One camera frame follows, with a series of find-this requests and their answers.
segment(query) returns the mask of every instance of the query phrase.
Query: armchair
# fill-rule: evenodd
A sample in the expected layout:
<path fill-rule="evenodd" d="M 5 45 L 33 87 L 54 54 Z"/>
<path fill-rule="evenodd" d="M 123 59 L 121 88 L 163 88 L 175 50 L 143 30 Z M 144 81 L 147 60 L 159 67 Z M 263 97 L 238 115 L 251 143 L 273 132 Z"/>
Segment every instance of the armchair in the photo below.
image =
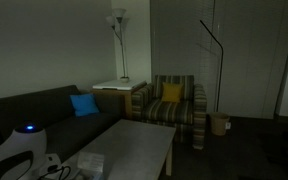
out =
<path fill-rule="evenodd" d="M 179 103 L 165 102 L 163 83 L 183 84 Z M 175 141 L 203 149 L 207 99 L 194 76 L 156 75 L 154 82 L 132 94 L 133 120 L 176 128 Z"/>

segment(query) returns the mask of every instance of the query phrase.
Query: table leg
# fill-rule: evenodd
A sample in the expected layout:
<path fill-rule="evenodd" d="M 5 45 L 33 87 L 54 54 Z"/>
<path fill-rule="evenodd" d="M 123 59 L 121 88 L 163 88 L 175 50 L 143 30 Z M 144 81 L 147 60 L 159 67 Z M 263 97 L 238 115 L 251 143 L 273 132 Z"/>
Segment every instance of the table leg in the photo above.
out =
<path fill-rule="evenodd" d="M 173 143 L 170 145 L 170 149 L 168 150 L 166 157 L 166 175 L 172 175 L 172 157 L 173 157 Z"/>

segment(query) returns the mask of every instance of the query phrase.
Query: coffee table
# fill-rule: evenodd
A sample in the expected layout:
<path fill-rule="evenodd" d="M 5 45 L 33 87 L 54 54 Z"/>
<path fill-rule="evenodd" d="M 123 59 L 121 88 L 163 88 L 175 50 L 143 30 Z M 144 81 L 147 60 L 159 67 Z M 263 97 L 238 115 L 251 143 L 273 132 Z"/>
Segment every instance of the coffee table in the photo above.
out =
<path fill-rule="evenodd" d="M 158 179 L 164 162 L 166 175 L 172 174 L 174 134 L 175 128 L 122 119 L 80 152 L 105 156 L 104 179 Z M 68 162 L 76 159 L 75 155 Z"/>

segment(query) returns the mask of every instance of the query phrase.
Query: sofa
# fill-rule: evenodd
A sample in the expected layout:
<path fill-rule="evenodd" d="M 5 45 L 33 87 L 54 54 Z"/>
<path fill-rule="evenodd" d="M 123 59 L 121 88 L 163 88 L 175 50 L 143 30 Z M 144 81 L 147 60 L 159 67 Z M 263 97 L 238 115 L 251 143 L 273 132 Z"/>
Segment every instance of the sofa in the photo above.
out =
<path fill-rule="evenodd" d="M 181 86 L 179 102 L 163 101 L 165 85 Z M 174 90 L 168 95 L 173 99 Z M 203 149 L 207 98 L 193 75 L 155 75 L 154 81 L 132 94 L 132 116 L 140 122 L 176 128 L 175 141 Z"/>
<path fill-rule="evenodd" d="M 0 98 L 0 144 L 13 129 L 27 123 L 43 127 L 46 153 L 64 162 L 119 121 L 124 99 L 118 95 L 94 95 L 99 113 L 75 116 L 70 95 L 80 95 L 75 85 Z"/>

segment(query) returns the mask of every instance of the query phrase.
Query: lamp pole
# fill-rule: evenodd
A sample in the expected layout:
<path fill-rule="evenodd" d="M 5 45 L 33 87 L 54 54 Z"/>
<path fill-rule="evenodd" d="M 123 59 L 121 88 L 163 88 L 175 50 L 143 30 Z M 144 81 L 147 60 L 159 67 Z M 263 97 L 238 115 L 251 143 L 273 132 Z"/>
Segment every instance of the lamp pole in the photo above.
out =
<path fill-rule="evenodd" d="M 215 42 L 221 47 L 221 61 L 220 61 L 220 73 L 219 73 L 219 81 L 218 81 L 218 88 L 217 88 L 217 101 L 216 101 L 216 112 L 218 112 L 218 106 L 220 101 L 220 92 L 221 92 L 221 83 L 222 83 L 222 68 L 223 68 L 223 56 L 224 56 L 224 49 L 222 44 L 215 38 L 215 36 L 212 34 L 212 32 L 207 28 L 207 26 L 204 24 L 202 20 L 200 20 L 204 28 L 207 30 L 207 32 L 212 36 L 212 38 L 215 40 Z"/>

